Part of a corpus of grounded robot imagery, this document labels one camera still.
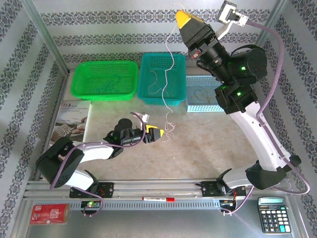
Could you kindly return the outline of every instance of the red box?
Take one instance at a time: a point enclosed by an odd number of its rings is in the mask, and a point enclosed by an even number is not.
[[[69,204],[35,205],[30,225],[66,224],[69,214]]]

